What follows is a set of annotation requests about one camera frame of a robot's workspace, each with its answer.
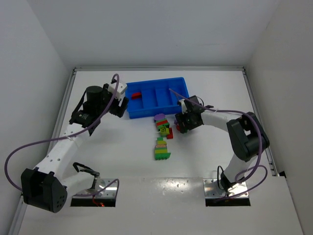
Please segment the red curved lego brick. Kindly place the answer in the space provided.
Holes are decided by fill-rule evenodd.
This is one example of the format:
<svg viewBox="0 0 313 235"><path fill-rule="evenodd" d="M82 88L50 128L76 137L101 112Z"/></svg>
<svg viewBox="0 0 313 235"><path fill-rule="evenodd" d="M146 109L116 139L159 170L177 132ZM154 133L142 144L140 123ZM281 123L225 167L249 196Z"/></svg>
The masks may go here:
<svg viewBox="0 0 313 235"><path fill-rule="evenodd" d="M132 100L141 99L141 98L142 98L141 92L136 92L131 95Z"/></svg>

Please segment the lime green lego brick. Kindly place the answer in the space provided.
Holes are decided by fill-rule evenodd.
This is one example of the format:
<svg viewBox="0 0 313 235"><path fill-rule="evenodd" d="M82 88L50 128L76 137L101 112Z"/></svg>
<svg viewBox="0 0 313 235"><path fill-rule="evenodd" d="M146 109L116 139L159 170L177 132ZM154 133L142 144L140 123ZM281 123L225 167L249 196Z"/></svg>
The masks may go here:
<svg viewBox="0 0 313 235"><path fill-rule="evenodd" d="M170 134L169 128L164 126L159 128L159 132L161 137L167 137Z"/></svg>

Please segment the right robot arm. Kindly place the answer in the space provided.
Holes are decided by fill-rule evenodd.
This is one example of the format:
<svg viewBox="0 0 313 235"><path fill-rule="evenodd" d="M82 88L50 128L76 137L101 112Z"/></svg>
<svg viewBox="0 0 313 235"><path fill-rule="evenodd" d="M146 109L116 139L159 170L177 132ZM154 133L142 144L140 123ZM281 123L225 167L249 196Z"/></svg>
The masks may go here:
<svg viewBox="0 0 313 235"><path fill-rule="evenodd" d="M255 173L261 155L269 147L269 139L252 112L218 111L202 106L197 96L178 101L181 111L175 114L176 125L182 134L202 125L213 126L228 133L233 157L226 169L219 174L217 187L228 191Z"/></svg>

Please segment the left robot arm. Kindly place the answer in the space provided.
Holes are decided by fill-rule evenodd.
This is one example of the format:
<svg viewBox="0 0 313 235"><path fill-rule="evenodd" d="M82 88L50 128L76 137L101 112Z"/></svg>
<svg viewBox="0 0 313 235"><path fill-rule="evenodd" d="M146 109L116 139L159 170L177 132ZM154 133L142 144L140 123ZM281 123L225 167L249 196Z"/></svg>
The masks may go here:
<svg viewBox="0 0 313 235"><path fill-rule="evenodd" d="M64 135L33 169L25 169L21 175L23 200L26 204L57 213L73 196L95 196L100 185L99 172L74 162L76 174L64 178L64 172L82 143L90 137L100 118L111 113L119 118L128 105L123 94L127 84L89 86L71 114Z"/></svg>

